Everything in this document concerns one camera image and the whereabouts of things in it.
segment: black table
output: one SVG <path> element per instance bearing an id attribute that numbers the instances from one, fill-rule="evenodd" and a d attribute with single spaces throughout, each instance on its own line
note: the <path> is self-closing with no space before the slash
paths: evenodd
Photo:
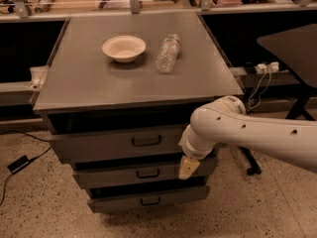
<path id="1" fill-rule="evenodd" d="M 315 120 L 305 105 L 317 93 L 317 24 L 260 37 L 258 44 L 282 60 L 301 84 L 286 119 L 303 115 L 307 120 Z"/>

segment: gray drawer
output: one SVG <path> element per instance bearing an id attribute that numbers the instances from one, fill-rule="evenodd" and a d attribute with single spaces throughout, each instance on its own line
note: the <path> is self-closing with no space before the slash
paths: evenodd
<path id="1" fill-rule="evenodd" d="M 161 192 L 89 199 L 88 205 L 93 212 L 113 212 L 201 200 L 207 197 L 209 190 L 209 186 L 194 186 Z"/>
<path id="2" fill-rule="evenodd" d="M 180 152 L 182 125 L 54 135 L 53 150 L 64 164 Z"/>
<path id="3" fill-rule="evenodd" d="M 74 171 L 73 177 L 77 181 L 80 188 L 105 187 L 167 179 L 178 179 L 180 157 L 181 155 L 179 155 L 178 160 L 169 162 Z M 217 157 L 208 157 L 202 160 L 199 168 L 193 176 L 201 177 L 211 175 L 217 166 L 217 162 Z"/>

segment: power adapter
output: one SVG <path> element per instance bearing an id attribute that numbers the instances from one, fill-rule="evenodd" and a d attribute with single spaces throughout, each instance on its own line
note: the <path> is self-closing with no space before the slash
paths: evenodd
<path id="1" fill-rule="evenodd" d="M 9 169 L 11 174 L 14 175 L 17 172 L 21 171 L 23 168 L 27 167 L 30 163 L 31 161 L 25 155 L 25 156 L 22 156 L 17 161 L 15 161 L 14 163 L 10 164 L 7 168 Z"/>

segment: concrete floor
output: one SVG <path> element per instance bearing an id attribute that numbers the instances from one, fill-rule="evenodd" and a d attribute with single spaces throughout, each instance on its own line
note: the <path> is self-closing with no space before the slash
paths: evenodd
<path id="1" fill-rule="evenodd" d="M 28 131 L 49 136 L 37 126 Z M 0 136 L 1 186 L 10 173 L 7 165 L 23 155 L 36 156 L 47 146 L 20 134 Z M 317 237 L 317 176 L 255 156 L 263 173 L 248 177 L 248 163 L 239 150 L 221 149 L 206 200 L 93 214 L 71 168 L 49 151 L 9 180 L 0 206 L 0 237 Z"/>

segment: cabinet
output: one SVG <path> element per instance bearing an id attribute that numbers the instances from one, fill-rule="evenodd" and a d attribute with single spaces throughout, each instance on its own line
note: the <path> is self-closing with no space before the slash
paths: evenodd
<path id="1" fill-rule="evenodd" d="M 155 66 L 166 33 L 179 33 L 182 44 L 171 75 Z M 135 62 L 113 62 L 101 47 L 114 35 L 138 36 L 146 51 Z M 49 125 L 56 155 L 87 191 L 89 207 L 106 212 L 206 198 L 217 157 L 181 180 L 178 141 L 194 109 L 242 93 L 193 12 L 78 16 L 34 110 Z"/>

